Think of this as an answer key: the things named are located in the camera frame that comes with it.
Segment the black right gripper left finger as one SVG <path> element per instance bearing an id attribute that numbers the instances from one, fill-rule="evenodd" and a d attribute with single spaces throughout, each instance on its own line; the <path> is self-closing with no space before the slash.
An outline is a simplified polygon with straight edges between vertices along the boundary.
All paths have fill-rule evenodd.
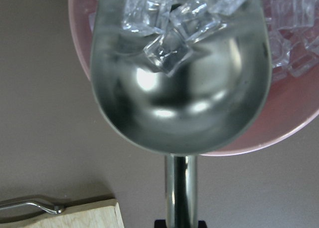
<path id="1" fill-rule="evenodd" d="M 155 220 L 154 221 L 154 228 L 166 228 L 166 221 L 165 220 Z"/>

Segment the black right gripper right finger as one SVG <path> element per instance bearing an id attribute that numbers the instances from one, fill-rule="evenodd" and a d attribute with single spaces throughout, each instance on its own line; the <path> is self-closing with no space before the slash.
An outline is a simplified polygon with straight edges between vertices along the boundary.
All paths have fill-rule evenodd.
<path id="1" fill-rule="evenodd" d="M 198 221 L 198 228 L 207 228 L 207 224 L 205 221 Z"/>

